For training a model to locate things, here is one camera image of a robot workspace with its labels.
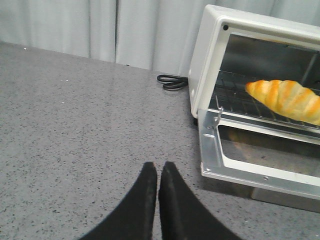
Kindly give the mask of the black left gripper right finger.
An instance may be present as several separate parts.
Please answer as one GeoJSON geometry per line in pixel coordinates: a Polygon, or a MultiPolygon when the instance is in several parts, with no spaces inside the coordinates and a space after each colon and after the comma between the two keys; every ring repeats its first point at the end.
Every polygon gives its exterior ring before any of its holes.
{"type": "Polygon", "coordinates": [[[187,186],[173,162],[162,169],[158,192],[163,240],[239,240],[187,186]]]}

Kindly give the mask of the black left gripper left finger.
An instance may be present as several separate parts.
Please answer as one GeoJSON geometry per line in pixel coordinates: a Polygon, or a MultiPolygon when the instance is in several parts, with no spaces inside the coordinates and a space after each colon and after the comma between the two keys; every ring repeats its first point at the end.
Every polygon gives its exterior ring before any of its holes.
{"type": "Polygon", "coordinates": [[[82,240],[151,240],[157,195],[157,171],[143,164],[134,185],[118,206],[82,240]]]}

